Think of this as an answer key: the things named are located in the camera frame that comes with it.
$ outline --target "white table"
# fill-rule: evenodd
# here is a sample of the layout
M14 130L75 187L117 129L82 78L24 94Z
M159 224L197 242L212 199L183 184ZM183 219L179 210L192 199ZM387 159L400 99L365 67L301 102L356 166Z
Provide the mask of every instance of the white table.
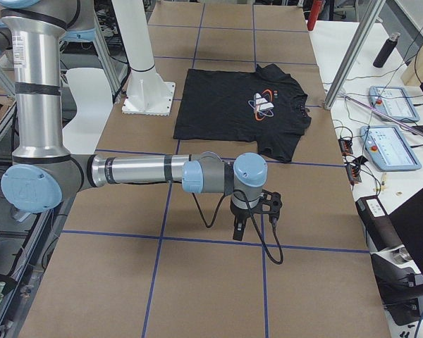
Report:
M310 37L312 40L312 45L314 48L315 56L317 57L317 63L320 68L320 74L322 81L324 83L324 88L329 88L330 84L327 82L332 82L335 77L335 74L338 70L338 67L343 60L345 52L350 44L351 39L357 29L357 23L344 23L344 22L328 22L328 21L318 21L315 29L310 32ZM390 58L387 60L383 68L375 68L373 60L376 58L379 50L384 44L385 40L388 38L388 34L380 23L377 23L373 26L372 31L369 33L369 36L362 47L362 50L355 61L352 70L348 76L348 79L354 77L370 76L370 75L383 75L391 70L398 68L403 59L400 54L395 50L391 54ZM370 86L379 85L385 86L390 81L389 86L399 86L404 87L403 82L401 81L401 74L406 69L405 65L402 65L398 72L392 78L393 73L389 73L383 77L369 77L365 79L355 79L351 81L346 81L343 89L347 94L357 93L368 95L368 89ZM410 96L422 95L422 91L419 87L405 87ZM365 96L356 96L358 101L368 104L368 97ZM413 98L412 102L414 104L422 103L423 96ZM423 125L423 106L418 106L417 112L420 116L420 125ZM370 112L362 107L356 106L354 103L348 101L348 110L350 111L350 117L354 120L359 120L362 122L368 123L370 121ZM359 129L364 124L355 122L348 117L348 112L345 108L344 100L337 99L335 104L331 109L332 118L335 119L334 125L337 127L339 125L344 125L352 130L354 135L360 135ZM386 123L375 115L372 117L370 125L387 125L392 123ZM341 134L342 129L337 129L336 134L338 137ZM414 144L423 144L423 138L419 136L413 136L409 132L404 133L407 141L410 145ZM347 130L342 131L343 136L350 136L350 133ZM352 149L354 155L362 155L362 143L363 140L358 137L353 140ZM415 154L417 155L419 161L422 164L422 169L410 172L389 172L384 175L385 185L384 189L379 195L384 208L388 213L394 211L397 207L407 201L413 194L418 192L423 188L423 147L414 149ZM372 170L374 175L381 181L382 172L371 163L367 163L367 166ZM376 194L374 179L368 176L365 173L361 174L362 183L356 184L353 190L354 200L358 200L361 196L369 196ZM412 266L416 271L418 271L414 263L408 263L407 266ZM411 331L410 338L413 337L413 328L407 328L407 325L403 327L398 327L393 322L392 318L388 313L386 313L389 319L389 326L391 330L392 337L398 337L402 331ZM423 338L423 323L420 327L419 338Z

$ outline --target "black t-shirt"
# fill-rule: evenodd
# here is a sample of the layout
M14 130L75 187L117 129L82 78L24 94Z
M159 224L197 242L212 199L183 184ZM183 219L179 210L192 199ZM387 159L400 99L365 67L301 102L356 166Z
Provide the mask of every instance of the black t-shirt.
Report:
M291 162L311 121L306 99L274 64L254 73L189 69L174 138L257 141L259 154Z

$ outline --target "white pillar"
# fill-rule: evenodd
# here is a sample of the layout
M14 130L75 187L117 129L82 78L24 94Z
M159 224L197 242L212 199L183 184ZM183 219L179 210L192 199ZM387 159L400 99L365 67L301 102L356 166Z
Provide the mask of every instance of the white pillar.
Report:
M122 111L169 115L176 84L164 82L155 69L142 0L112 0L132 68Z

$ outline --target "screen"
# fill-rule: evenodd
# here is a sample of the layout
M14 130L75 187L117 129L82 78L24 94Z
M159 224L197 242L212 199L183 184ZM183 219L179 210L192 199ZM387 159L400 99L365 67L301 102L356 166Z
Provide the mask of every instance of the screen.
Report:
M407 251L423 273L423 189L390 214Z
M404 92L401 89L395 88L376 88L377 94L382 96L382 104L386 109L388 116L399 116L402 118L413 118L409 102L404 97Z
M395 128L372 128L369 130L369 136L377 145L387 166L416 164Z

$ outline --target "black water bottle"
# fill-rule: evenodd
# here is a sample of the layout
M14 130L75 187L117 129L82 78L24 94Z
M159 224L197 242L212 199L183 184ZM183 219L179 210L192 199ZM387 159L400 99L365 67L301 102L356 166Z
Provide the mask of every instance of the black water bottle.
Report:
M390 54L395 49L396 44L398 43L398 38L400 37L400 33L395 32L393 33L384 43L382 46L378 56L374 59L373 66L377 68L382 68L386 63Z

